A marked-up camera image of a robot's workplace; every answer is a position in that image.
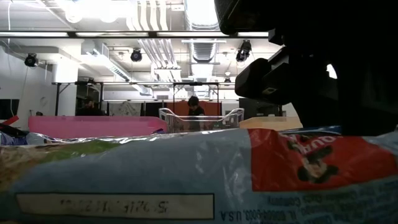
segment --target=plastic bag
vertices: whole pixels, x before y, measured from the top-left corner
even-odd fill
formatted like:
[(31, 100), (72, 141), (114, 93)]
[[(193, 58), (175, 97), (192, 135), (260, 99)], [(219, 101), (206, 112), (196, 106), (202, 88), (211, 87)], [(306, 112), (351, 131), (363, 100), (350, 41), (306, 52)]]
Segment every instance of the plastic bag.
[(15, 157), (3, 147), (0, 220), (397, 223), (392, 139), (235, 129), (22, 147)]

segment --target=ceiling beam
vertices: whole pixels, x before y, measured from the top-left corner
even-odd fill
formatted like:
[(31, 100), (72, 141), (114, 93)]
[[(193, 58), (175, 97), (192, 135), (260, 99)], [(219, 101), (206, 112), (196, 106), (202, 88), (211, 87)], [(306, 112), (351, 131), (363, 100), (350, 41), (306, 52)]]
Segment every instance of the ceiling beam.
[(49, 13), (51, 13), (53, 16), (55, 16), (60, 22), (62, 22), (65, 26), (67, 26), (69, 29), (71, 30), (76, 30), (76, 28), (74, 28), (73, 26), (71, 26), (69, 24), (68, 21), (66, 21), (64, 18), (62, 18), (61, 16), (59, 16), (56, 12), (54, 12), (51, 8), (49, 8), (44, 2), (43, 0), (36, 0), (36, 2), (38, 4), (40, 4), (41, 6), (43, 6)]
[(0, 38), (57, 39), (268, 39), (268, 32), (246, 32), (226, 35), (218, 31), (18, 31), (0, 30)]

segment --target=printed label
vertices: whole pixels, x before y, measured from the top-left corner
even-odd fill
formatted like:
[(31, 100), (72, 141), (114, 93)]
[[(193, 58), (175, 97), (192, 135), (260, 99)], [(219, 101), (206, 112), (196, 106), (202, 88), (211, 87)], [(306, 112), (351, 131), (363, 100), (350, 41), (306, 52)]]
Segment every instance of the printed label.
[(256, 207), (221, 210), (225, 223), (332, 224), (398, 223), (398, 177), (343, 189), (261, 193)]
[(168, 220), (214, 219), (214, 195), (17, 194), (22, 212)]

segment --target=man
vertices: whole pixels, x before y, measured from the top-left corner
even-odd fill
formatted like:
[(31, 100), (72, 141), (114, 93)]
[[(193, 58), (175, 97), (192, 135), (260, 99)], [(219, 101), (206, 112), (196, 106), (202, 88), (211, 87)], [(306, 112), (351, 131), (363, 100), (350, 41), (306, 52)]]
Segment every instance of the man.
[(76, 112), (76, 116), (104, 116), (104, 113), (100, 109), (94, 107), (94, 100), (92, 97), (87, 96), (84, 102), (85, 107), (79, 109)]
[(199, 106), (199, 99), (191, 96), (188, 100), (189, 112), (188, 116), (204, 116), (205, 110)]
[[(195, 96), (191, 96), (188, 100), (189, 112), (188, 116), (204, 116), (205, 110), (199, 106), (199, 99)], [(190, 118), (190, 131), (200, 131), (204, 129), (202, 122), (198, 121), (198, 118)]]

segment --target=track light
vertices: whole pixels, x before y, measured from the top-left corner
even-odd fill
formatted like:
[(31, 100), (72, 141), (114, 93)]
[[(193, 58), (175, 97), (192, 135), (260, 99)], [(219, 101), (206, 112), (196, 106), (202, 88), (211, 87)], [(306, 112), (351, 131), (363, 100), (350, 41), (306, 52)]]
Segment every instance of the track light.
[(130, 58), (133, 62), (140, 62), (142, 60), (141, 49), (134, 49)]
[(37, 55), (35, 53), (29, 53), (25, 58), (25, 65), (30, 68), (35, 68), (39, 65), (39, 60), (37, 60)]
[(244, 40), (242, 46), (238, 50), (238, 54), (236, 55), (237, 62), (244, 62), (250, 56), (251, 44), (250, 40)]

